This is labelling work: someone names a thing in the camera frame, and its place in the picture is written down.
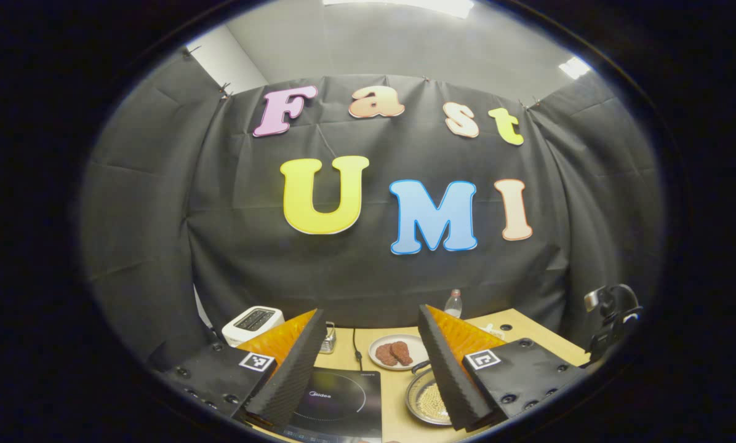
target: pink letter f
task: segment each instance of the pink letter f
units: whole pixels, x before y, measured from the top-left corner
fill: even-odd
[[[264,108],[262,123],[253,130],[253,137],[264,137],[264,135],[283,134],[289,131],[289,123],[283,121],[284,114],[289,113],[290,118],[297,118],[303,112],[304,100],[295,97],[291,102],[289,97],[302,95],[306,98],[314,98],[318,90],[315,86],[295,87],[293,89],[276,90],[264,96],[267,105]]]

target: cooked meat patty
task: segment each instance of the cooked meat patty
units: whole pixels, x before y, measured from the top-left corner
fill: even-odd
[[[376,358],[379,359],[380,362],[386,365],[396,365],[398,364],[398,360],[396,360],[396,357],[393,357],[393,353],[390,353],[390,347],[391,343],[388,343],[387,345],[382,345],[378,348],[376,348]]]
[[[409,347],[404,341],[397,341],[390,346],[390,353],[396,357],[402,365],[411,365],[412,359],[409,357]]]

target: power cord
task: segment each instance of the power cord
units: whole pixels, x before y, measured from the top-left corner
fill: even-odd
[[[354,340],[354,336],[357,335],[357,328],[351,331],[351,345],[354,346],[354,358],[360,363],[360,370],[362,370],[362,354],[357,350],[357,342]]]

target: black fabric curtain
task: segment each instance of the black fabric curtain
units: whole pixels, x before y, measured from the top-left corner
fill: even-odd
[[[274,90],[314,85],[285,134],[253,137]],[[406,109],[351,117],[351,94],[385,85]],[[469,106],[476,138],[452,134],[442,106]],[[518,118],[521,146],[502,140],[488,111]],[[222,100],[193,59],[160,67],[117,109],[95,147],[82,193],[84,258],[114,328],[146,358],[174,337],[207,339],[193,282],[216,330],[253,305],[289,319],[324,308],[339,326],[415,325],[420,303],[443,308],[462,290],[463,317],[515,308],[585,345],[582,297],[630,284],[651,297],[663,237],[649,137],[595,75],[525,109],[518,102],[408,76],[327,76],[273,84]],[[337,209],[334,157],[362,155],[362,210],[335,235],[307,235],[283,214],[282,163],[319,159],[314,206]],[[440,244],[394,255],[395,180],[420,180],[435,204],[450,182],[477,187],[478,246]],[[502,238],[501,179],[522,180],[533,236]],[[422,241],[418,232],[417,238]]]
[[[211,333],[193,297],[187,201],[218,84],[174,56],[115,109],[86,165],[81,252],[92,292],[141,361],[164,344],[195,348]]]

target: ceiling light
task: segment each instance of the ceiling light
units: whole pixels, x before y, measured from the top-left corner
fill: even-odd
[[[321,0],[324,6],[342,5],[344,3],[385,3],[391,5],[417,6],[444,12],[453,17],[466,18],[474,3],[469,0]]]
[[[577,79],[580,76],[587,74],[590,70],[590,67],[585,62],[582,62],[580,59],[575,57],[562,63],[559,68],[560,70],[565,71],[565,74],[569,75],[572,79]]]

